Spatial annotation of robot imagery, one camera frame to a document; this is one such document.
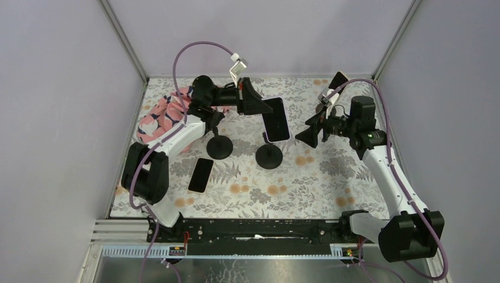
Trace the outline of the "phone with beige case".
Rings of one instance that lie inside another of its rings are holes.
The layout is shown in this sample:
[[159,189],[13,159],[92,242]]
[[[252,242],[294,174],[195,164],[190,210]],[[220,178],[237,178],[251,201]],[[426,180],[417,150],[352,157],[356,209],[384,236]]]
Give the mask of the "phone with beige case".
[[342,71],[337,71],[337,73],[334,75],[333,79],[331,80],[330,84],[328,85],[328,88],[335,90],[339,86],[348,82],[349,80],[350,79]]

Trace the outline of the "wooden base phone stand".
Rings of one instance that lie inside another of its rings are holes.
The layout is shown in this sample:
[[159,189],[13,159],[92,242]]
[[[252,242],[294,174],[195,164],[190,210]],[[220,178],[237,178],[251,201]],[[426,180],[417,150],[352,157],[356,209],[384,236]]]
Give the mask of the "wooden base phone stand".
[[327,111],[328,109],[328,106],[324,105],[324,104],[318,104],[315,108],[315,113],[318,114],[318,113],[322,113],[323,111]]

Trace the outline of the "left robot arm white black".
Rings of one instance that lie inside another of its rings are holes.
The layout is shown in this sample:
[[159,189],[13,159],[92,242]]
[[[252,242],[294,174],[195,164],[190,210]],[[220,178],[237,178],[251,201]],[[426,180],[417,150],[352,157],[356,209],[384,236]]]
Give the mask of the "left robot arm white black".
[[194,79],[189,91],[191,101],[183,111],[185,117],[159,138],[146,144],[133,143],[121,177],[121,186],[131,198],[144,201],[141,206],[161,225],[160,234],[168,242],[178,241],[183,234],[178,223],[180,212],[167,195],[170,160],[208,132],[216,131],[225,116],[218,107],[235,106],[240,115],[272,112],[248,77],[220,87],[201,75]]

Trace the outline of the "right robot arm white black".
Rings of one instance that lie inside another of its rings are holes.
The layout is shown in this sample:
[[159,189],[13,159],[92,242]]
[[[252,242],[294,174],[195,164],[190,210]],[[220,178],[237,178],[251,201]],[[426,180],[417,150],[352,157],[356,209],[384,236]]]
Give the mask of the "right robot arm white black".
[[431,258],[438,251],[437,240],[444,228],[439,211],[430,211],[416,195],[387,144],[387,134],[376,126],[376,105],[372,98],[355,96],[348,115],[337,116],[331,103],[320,103],[296,139],[317,147],[332,135],[349,139],[359,159],[374,177],[386,202],[390,218],[379,219],[368,211],[350,210],[339,218],[338,235],[352,243],[363,237],[378,244],[388,262]]

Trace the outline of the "black phone stand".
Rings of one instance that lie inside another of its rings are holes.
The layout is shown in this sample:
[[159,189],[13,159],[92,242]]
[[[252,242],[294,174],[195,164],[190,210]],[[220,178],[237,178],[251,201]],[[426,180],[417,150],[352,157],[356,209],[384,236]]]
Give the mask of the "black phone stand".
[[213,137],[206,145],[207,154],[216,160],[222,160],[229,157],[233,151],[233,143],[227,136],[221,136],[218,131],[218,125],[225,117],[222,113],[216,113],[206,123],[209,131],[213,133]]
[[276,169],[283,161],[282,151],[268,140],[266,133],[263,133],[262,137],[265,144],[260,146],[256,151],[255,160],[263,169]]

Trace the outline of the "phone with purple case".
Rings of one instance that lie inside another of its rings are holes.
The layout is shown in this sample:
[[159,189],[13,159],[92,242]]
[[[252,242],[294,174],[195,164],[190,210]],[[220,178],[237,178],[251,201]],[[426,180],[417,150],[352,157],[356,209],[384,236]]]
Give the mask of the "phone with purple case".
[[267,141],[275,143],[289,140],[291,133],[282,97],[270,97],[264,102],[272,108],[272,113],[262,114]]

